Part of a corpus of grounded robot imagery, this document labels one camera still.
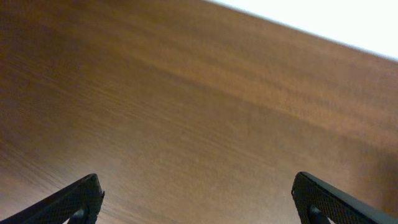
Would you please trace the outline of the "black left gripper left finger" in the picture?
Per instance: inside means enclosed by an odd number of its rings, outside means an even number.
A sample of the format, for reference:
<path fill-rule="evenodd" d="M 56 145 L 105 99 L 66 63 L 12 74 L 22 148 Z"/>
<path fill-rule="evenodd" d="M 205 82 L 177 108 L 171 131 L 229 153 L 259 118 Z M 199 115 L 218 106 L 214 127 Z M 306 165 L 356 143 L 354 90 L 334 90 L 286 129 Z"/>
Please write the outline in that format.
<path fill-rule="evenodd" d="M 45 199 L 18 212 L 1 224 L 95 223 L 104 199 L 96 174 L 88 174 Z"/>

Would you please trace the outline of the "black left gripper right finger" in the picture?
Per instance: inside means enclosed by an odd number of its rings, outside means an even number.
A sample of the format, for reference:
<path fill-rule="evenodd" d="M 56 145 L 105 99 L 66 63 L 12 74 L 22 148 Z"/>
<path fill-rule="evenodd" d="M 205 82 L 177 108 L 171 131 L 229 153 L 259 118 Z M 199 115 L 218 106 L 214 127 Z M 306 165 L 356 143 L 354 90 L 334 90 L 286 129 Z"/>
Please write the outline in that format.
<path fill-rule="evenodd" d="M 397 219 L 346 194 L 308 172 L 298 172 L 292 198 L 304 224 L 397 224 Z"/>

